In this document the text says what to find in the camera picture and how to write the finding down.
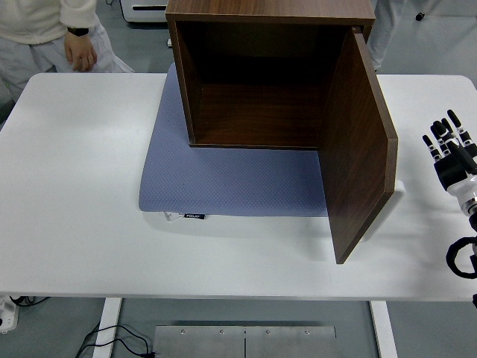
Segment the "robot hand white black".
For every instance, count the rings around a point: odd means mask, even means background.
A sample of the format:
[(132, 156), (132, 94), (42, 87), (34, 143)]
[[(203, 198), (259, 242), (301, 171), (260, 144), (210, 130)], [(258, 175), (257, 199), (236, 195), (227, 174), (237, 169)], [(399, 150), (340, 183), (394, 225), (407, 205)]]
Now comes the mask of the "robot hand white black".
[(476, 142), (453, 110), (447, 117), (435, 121), (430, 127), (431, 139), (423, 141), (434, 160), (437, 178), (451, 196), (458, 200), (466, 216), (476, 214)]

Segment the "person's hand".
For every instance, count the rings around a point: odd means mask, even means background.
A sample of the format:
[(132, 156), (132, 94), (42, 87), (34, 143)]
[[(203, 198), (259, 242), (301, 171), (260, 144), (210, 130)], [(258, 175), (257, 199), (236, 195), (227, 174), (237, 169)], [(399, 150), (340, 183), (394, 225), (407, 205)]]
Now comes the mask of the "person's hand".
[(67, 33), (64, 39), (66, 59), (73, 71), (90, 72), (97, 63), (97, 54), (88, 34)]

